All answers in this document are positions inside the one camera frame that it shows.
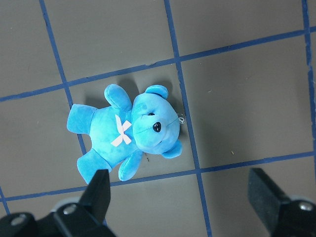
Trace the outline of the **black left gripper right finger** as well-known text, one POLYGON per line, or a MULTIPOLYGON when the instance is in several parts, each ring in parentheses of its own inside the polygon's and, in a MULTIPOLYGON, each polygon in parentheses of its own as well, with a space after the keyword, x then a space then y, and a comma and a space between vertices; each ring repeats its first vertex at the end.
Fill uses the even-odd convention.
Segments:
POLYGON ((249 170, 247 197, 271 237, 316 235, 316 204, 287 195, 263 169, 249 170))

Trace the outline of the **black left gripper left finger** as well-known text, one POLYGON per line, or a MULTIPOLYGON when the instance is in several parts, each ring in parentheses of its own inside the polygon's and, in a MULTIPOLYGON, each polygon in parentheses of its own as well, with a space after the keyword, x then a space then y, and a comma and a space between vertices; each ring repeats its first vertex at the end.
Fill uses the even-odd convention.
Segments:
POLYGON ((110 237, 103 224, 111 200, 107 169, 97 170, 77 202, 60 206, 53 214, 60 237, 110 237))

